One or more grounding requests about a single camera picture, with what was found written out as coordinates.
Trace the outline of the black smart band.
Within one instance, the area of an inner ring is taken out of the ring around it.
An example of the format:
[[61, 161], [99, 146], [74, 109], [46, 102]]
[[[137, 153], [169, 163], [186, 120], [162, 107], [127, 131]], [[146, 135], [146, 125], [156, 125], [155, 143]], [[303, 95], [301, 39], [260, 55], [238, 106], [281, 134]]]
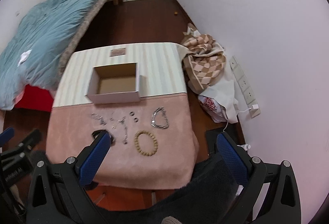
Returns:
[[101, 129], [101, 130], [96, 130], [92, 133], [92, 137], [93, 139], [96, 139], [98, 135], [100, 134], [108, 134], [109, 135], [109, 138], [110, 138], [110, 143], [111, 145], [114, 145], [115, 144], [115, 137], [107, 130], [105, 129]]

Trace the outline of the small white bottle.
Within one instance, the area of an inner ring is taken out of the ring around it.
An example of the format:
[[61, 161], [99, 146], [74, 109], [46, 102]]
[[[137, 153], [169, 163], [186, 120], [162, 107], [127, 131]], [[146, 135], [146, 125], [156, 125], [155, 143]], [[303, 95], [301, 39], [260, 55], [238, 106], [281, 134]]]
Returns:
[[238, 145], [238, 147], [241, 147], [245, 151], [248, 151], [251, 148], [251, 145], [249, 145], [249, 144], [243, 144], [243, 145]]

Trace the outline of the white crumpled tissue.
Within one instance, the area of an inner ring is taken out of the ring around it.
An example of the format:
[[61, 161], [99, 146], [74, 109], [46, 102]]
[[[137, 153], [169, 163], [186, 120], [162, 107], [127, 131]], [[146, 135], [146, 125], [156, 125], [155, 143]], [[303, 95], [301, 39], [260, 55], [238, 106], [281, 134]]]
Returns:
[[32, 50], [30, 49], [30, 50], [25, 51], [25, 52], [23, 52], [23, 53], [21, 54], [18, 65], [24, 63], [24, 62], [28, 59], [28, 57], [29, 57], [30, 54], [31, 54], [31, 51], [32, 51]]

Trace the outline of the black box on floor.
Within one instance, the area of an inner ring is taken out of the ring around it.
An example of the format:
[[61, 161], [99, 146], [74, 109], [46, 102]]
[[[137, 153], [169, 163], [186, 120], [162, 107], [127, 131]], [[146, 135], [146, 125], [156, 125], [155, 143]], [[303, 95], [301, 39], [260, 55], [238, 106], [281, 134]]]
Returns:
[[208, 156], [211, 157], [218, 152], [217, 137], [222, 133], [222, 129], [212, 129], [205, 132]]

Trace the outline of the red white plastic bag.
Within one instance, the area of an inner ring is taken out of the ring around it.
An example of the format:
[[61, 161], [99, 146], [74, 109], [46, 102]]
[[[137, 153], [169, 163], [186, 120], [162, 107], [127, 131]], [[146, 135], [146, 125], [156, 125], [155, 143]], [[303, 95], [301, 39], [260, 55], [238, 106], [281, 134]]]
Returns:
[[225, 108], [213, 98], [199, 95], [198, 102], [200, 103], [200, 106], [204, 109], [204, 111], [206, 111], [210, 115], [213, 122], [220, 123], [227, 121]]

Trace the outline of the white cardboard box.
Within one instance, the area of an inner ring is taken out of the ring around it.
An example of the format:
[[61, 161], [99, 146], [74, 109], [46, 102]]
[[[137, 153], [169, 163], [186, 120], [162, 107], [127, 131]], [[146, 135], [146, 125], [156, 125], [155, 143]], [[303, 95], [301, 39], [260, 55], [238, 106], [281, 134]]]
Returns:
[[93, 67], [86, 97], [95, 105], [137, 103], [139, 82], [136, 62]]

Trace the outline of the brown checkered cloth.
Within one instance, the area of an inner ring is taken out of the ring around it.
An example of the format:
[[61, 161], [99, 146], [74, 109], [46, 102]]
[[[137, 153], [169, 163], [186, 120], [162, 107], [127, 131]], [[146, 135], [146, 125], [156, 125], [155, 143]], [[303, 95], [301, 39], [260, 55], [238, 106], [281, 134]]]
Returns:
[[200, 33], [189, 23], [183, 33], [183, 66], [188, 85], [197, 95], [216, 100], [225, 108], [228, 123], [237, 123], [238, 101], [235, 99], [234, 75], [223, 47], [209, 34]]

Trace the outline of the white wall socket strip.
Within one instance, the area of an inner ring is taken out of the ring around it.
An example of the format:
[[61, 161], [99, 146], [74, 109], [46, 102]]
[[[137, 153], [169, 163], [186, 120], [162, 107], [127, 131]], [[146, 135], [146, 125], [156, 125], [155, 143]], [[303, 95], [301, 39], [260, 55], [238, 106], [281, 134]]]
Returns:
[[232, 69], [233, 75], [237, 84], [239, 85], [240, 91], [243, 94], [244, 100], [248, 109], [244, 112], [249, 112], [251, 118], [255, 118], [256, 116], [260, 115], [260, 108], [258, 110], [251, 110], [251, 106], [253, 104], [258, 104], [254, 92], [245, 76], [240, 64], [238, 63], [235, 56], [232, 56], [229, 60], [230, 67]]

